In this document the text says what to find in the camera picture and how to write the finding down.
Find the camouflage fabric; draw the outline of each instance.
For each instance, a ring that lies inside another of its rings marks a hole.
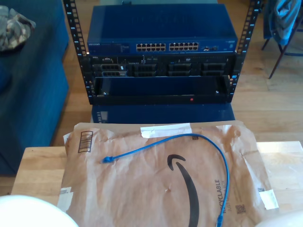
[[[14,9],[0,6],[0,52],[13,50],[23,44],[35,29],[34,21]]]

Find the amazon logo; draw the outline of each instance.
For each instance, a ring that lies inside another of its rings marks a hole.
[[[174,158],[185,161],[185,158],[183,158],[180,155],[168,155],[167,165],[172,171],[174,171],[174,167],[172,165],[172,160]],[[199,221],[199,199],[198,199],[196,187],[188,171],[184,168],[184,166],[182,166],[179,162],[176,162],[176,165],[178,166],[180,172],[182,173],[188,191],[189,209],[190,209],[188,227],[197,227]]]

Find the white object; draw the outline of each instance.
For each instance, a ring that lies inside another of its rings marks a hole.
[[[141,127],[143,138],[157,138],[192,133],[190,123]]]
[[[77,227],[76,222],[56,206],[24,195],[0,197],[1,227]]]
[[[267,210],[279,208],[274,190],[259,192],[259,194]]]
[[[273,219],[263,221],[256,227],[299,227],[303,226],[303,210],[283,214]]]
[[[60,210],[62,210],[63,212],[66,212],[70,208],[73,195],[74,195],[74,193],[71,192],[71,187],[62,188],[60,190],[59,201],[58,201],[57,207]]]

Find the blue couch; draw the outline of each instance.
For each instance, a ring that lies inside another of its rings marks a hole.
[[[51,143],[68,92],[62,57],[69,38],[61,0],[0,5],[36,22],[22,49],[0,53],[0,174],[16,174],[26,147]]]

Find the white label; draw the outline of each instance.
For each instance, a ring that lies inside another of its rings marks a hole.
[[[185,133],[192,133],[189,123],[141,128],[141,135],[143,138],[174,136],[174,135],[185,134]]]
[[[265,192],[259,192],[259,194],[267,210],[279,208],[276,196],[272,189]]]
[[[63,212],[66,212],[70,208],[73,194],[74,193],[71,192],[71,187],[62,188],[60,190],[59,201],[58,201],[57,207],[60,210],[62,210]]]

